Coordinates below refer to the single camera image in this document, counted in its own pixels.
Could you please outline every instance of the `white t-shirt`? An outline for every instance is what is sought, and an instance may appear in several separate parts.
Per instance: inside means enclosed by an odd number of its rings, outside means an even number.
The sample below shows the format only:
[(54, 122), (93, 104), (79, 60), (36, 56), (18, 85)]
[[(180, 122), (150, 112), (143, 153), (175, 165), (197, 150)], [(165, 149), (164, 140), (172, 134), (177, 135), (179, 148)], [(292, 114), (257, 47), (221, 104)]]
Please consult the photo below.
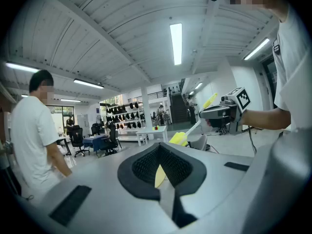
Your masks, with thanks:
[(280, 22), (279, 24), (277, 35), (280, 41), (281, 53), (277, 55), (273, 49), (273, 56), (277, 69), (277, 85), (274, 103), (280, 109), (289, 111), (280, 95), (280, 91), (303, 59), (311, 45), (311, 39), (305, 25), (290, 5), (285, 22)]
[(46, 147), (59, 138), (50, 110), (34, 96), (23, 98), (12, 113), (12, 142), (28, 186), (43, 196), (62, 175), (47, 156)]

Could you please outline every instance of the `column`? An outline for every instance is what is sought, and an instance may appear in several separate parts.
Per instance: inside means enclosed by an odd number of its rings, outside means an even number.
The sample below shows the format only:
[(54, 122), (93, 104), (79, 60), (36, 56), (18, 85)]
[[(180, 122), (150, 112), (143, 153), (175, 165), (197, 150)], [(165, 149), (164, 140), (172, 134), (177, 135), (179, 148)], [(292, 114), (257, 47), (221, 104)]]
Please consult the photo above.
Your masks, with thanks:
[[(150, 104), (148, 103), (148, 95), (147, 95), (146, 87), (141, 87), (141, 92), (142, 92), (146, 127), (152, 128), (153, 125), (152, 125), (152, 119), (151, 119)], [(154, 139), (154, 135), (148, 134), (148, 139)]]

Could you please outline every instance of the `blue tablecloth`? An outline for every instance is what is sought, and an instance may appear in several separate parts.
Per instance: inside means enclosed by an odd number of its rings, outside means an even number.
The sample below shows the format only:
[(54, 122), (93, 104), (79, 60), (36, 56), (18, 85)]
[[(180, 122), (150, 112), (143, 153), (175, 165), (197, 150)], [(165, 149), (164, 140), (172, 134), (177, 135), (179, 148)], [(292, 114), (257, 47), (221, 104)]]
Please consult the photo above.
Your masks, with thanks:
[(107, 135), (96, 135), (94, 138), (84, 138), (82, 143), (84, 148), (93, 145), (93, 151), (96, 152), (97, 150), (101, 149), (102, 146), (104, 146), (104, 140), (109, 139)]

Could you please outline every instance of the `fluorescent light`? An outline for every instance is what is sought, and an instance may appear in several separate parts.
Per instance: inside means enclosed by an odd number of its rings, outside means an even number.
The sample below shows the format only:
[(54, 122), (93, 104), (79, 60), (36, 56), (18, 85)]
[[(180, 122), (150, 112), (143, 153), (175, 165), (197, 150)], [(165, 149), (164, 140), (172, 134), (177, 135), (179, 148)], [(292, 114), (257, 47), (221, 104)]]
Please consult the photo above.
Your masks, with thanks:
[(269, 40), (268, 38), (265, 38), (265, 39), (262, 41), (262, 43), (261, 43), (258, 47), (256, 47), (249, 55), (247, 55), (247, 56), (244, 58), (244, 60), (250, 59), (250, 57), (252, 57), (252, 56), (253, 56), (255, 53), (257, 53), (260, 49), (262, 49), (263, 46), (264, 46), (265, 44), (267, 44), (269, 41), (270, 41), (270, 40)]
[(71, 101), (71, 102), (81, 102), (81, 100), (76, 99), (60, 99), (61, 101)]
[(195, 89), (199, 88), (202, 84), (203, 84), (203, 83), (200, 82), (200, 83), (195, 87)]
[(6, 66), (9, 68), (19, 69), (19, 70), (23, 70), (23, 71), (32, 72), (32, 73), (36, 73), (37, 71), (39, 71), (39, 69), (36, 69), (36, 68), (30, 68), (30, 67), (17, 65), (17, 64), (9, 63), (9, 62), (6, 63)]
[(182, 23), (170, 25), (175, 65), (182, 63)]
[(93, 84), (93, 83), (90, 83), (90, 82), (86, 82), (86, 81), (83, 81), (83, 80), (79, 80), (79, 79), (74, 79), (74, 83), (79, 83), (79, 84), (82, 84), (82, 85), (86, 85), (86, 86), (90, 86), (90, 87), (94, 87), (94, 88), (99, 88), (99, 89), (103, 89), (104, 88), (103, 86), (96, 85), (96, 84)]

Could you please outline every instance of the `staircase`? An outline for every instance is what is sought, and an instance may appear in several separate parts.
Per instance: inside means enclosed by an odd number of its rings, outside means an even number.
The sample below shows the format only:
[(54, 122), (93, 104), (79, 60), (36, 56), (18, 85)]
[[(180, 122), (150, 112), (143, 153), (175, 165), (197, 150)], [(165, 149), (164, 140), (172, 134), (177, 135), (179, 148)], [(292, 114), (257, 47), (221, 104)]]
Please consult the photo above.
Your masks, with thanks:
[(172, 105), (170, 106), (170, 110), (172, 113), (172, 122), (187, 122), (187, 110), (182, 99), (182, 96), (179, 95), (171, 95)]

